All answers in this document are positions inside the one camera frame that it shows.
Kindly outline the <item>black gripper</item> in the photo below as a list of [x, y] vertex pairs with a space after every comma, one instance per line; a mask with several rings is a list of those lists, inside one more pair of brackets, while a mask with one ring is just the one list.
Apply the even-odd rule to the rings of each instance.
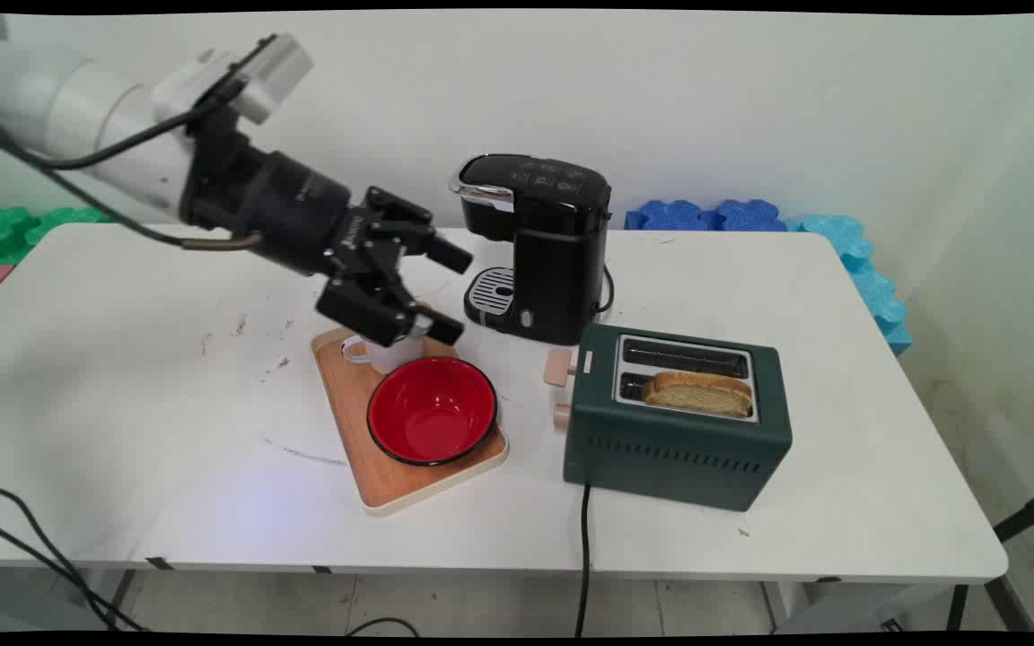
[[239, 116], [217, 107], [185, 127], [193, 158], [181, 193], [181, 220], [231, 239], [255, 237], [250, 252], [301, 275], [328, 275], [316, 311], [382, 346], [405, 336], [455, 345], [464, 324], [416, 300], [379, 275], [366, 252], [393, 246], [463, 274], [472, 253], [448, 241], [434, 216], [386, 189], [349, 189], [280, 152], [258, 150], [239, 131]]

